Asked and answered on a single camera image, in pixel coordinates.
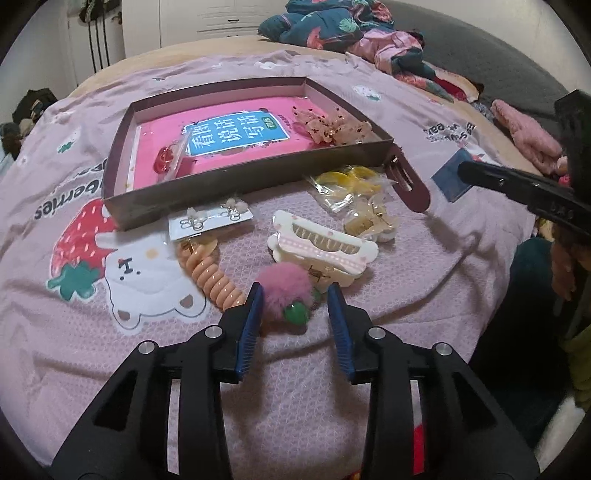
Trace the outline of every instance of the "blue card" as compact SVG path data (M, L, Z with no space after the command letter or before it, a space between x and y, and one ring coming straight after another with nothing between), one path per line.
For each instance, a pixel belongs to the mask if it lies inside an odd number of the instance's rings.
M290 137L279 120L264 110L217 116L185 129L190 132L187 150L194 157Z
M461 148L432 177L435 185L450 203L454 203L472 187L462 182L457 175L458 165L465 161L474 161L474 157L468 150Z

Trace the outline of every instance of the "yellow hair clip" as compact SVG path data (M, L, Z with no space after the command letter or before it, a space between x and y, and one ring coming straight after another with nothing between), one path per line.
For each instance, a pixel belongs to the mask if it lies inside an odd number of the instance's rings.
M368 181L376 177L378 174L370 168L355 166L346 172L327 171L316 177L315 181L322 186L337 185L345 189L347 194L372 196L382 189L379 183Z

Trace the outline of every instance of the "brown box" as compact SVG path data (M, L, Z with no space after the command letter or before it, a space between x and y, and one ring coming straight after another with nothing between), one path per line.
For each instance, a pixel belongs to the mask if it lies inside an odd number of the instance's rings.
M324 111L344 109L372 125L363 143L326 146L217 168L126 191L135 131L144 122L199 107L272 96L304 96ZM388 160L392 137L355 107L304 77L231 80L162 93L132 103L117 130L103 178L102 197L120 230L153 222L189 206L301 180L345 164L377 167Z

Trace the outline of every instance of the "pink pom pom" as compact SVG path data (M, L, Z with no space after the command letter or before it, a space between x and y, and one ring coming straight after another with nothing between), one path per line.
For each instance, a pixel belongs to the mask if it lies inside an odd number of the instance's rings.
M289 262L269 265L256 278L265 293L265 310L276 319L283 318L283 310L296 300L310 308L314 303L312 282L308 272Z

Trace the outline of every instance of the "bed sheet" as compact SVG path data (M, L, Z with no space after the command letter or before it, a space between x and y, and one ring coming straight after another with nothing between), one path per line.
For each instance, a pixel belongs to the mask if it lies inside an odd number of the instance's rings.
M40 461L51 462L138 343L182 342L220 318L178 267L165 222L115 232L102 206L104 160L127 106L201 83L285 75L310 77L384 127L431 191L425 214L410 212L393 194L388 213L401 220L396 241L382 245L346 289L348 302L403 341L448 342L471 356L534 221L487 190L447 203L429 180L460 147L433 134L439 125L470 132L467 149L507 164L479 125L356 57L278 51L146 70L53 105L2 180L0 384L11 388L0 391L0 406ZM275 210L340 228L307 189L299 182L245 196L253 225L220 242L221 267L238 286L248 290L272 261L266 240ZM120 259L131 259L133 275L121 273ZM337 480L357 470L368 396L367 386L348 385L337 367L326 306L305 334L270 334L245 382L222 393L235 478ZM175 470L174 435L169 441Z

